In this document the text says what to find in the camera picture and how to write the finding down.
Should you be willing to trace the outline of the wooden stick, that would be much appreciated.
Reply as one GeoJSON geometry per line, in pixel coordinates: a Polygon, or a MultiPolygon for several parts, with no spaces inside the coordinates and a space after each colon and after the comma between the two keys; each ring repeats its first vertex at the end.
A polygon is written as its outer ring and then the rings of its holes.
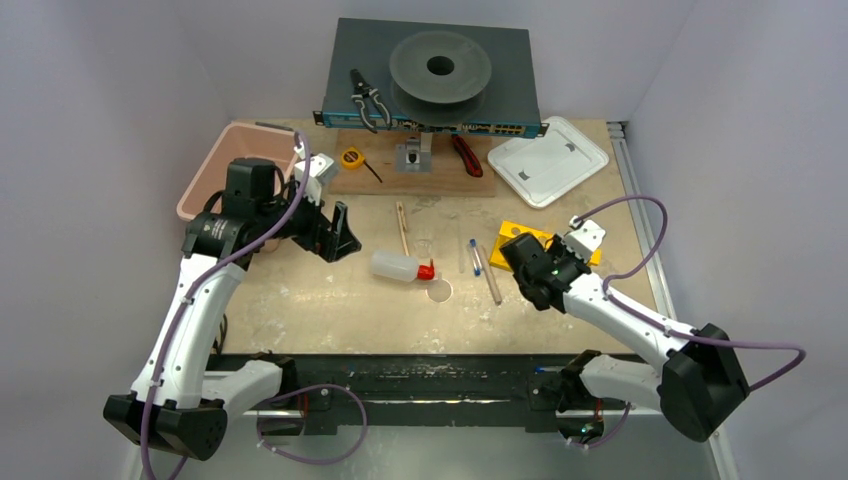
{"type": "Polygon", "coordinates": [[[399,235],[400,235],[400,239],[401,239],[402,248],[403,248],[404,254],[406,256],[409,256],[410,250],[409,250],[409,243],[408,243],[408,238],[407,238],[408,226],[407,226],[407,222],[406,222],[404,204],[401,201],[396,202],[396,214],[397,214],[399,235]]]}

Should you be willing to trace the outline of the white squeeze bottle red cap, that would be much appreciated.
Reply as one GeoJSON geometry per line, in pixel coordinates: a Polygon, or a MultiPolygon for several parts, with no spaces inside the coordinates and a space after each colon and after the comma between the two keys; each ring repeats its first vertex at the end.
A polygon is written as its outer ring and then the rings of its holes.
{"type": "Polygon", "coordinates": [[[436,276],[433,263],[420,264],[414,257],[384,250],[372,254],[370,270],[373,275],[402,282],[431,281],[436,276]]]}

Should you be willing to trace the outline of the small glass beaker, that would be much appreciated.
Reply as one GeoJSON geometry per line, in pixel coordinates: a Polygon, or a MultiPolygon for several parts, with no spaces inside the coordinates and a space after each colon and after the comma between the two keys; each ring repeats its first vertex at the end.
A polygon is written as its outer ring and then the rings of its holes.
{"type": "Polygon", "coordinates": [[[412,253],[420,259],[433,256],[434,233],[430,228],[417,228],[412,232],[412,253]]]}

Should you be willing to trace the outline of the test tube blue cap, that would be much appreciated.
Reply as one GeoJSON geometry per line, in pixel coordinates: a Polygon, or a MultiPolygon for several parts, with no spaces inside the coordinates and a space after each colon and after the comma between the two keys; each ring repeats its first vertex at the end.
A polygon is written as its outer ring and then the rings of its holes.
{"type": "Polygon", "coordinates": [[[475,239],[469,240],[468,250],[474,275],[479,277],[482,274],[482,266],[478,255],[477,243],[475,239]]]}

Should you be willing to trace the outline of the pink plastic bin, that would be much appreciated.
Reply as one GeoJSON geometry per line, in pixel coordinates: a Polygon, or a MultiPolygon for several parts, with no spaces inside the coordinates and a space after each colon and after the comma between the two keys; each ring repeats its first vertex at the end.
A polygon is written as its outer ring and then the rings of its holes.
{"type": "Polygon", "coordinates": [[[291,130],[231,122],[223,129],[177,203],[177,216],[188,222],[200,213],[209,197],[225,187],[227,168],[234,159],[272,160],[288,179],[291,164],[297,161],[294,147],[294,132],[291,130]]]}

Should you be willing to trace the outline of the yellow test tube rack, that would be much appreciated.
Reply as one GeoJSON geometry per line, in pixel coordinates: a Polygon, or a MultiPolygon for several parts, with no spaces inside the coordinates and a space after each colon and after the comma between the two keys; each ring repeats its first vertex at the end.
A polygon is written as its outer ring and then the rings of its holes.
{"type": "Polygon", "coordinates": [[[548,232],[534,229],[514,222],[505,221],[501,225],[491,261],[514,275],[563,275],[576,271],[578,274],[590,272],[593,266],[592,255],[588,264],[583,263],[568,252],[562,243],[563,237],[571,231],[548,232]]]}

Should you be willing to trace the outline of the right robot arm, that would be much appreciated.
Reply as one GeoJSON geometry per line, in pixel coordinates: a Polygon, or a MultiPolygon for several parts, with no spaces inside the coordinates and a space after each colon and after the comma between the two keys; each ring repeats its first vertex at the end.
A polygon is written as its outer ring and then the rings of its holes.
{"type": "Polygon", "coordinates": [[[684,437],[704,442],[751,392],[735,346],[721,328],[667,318],[613,288],[555,236],[549,246],[522,233],[500,252],[522,296],[540,311],[583,320],[626,345],[625,361],[586,350],[560,371],[561,412],[616,399],[663,415],[684,437]]]}

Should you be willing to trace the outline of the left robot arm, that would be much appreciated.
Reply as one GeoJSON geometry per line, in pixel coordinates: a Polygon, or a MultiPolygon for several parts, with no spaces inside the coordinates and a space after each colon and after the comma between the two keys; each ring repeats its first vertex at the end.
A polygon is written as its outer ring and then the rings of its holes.
{"type": "Polygon", "coordinates": [[[231,420],[264,401],[275,409],[295,402],[290,358],[260,353],[212,380],[207,365],[226,308],[266,242],[289,239],[329,263],[360,250],[345,204],[322,212],[323,189],[338,170],[323,154],[296,162],[290,176],[263,158],[229,164],[224,187],[187,225],[166,320],[129,392],[107,399],[108,423],[137,445],[206,460],[231,420]]]}

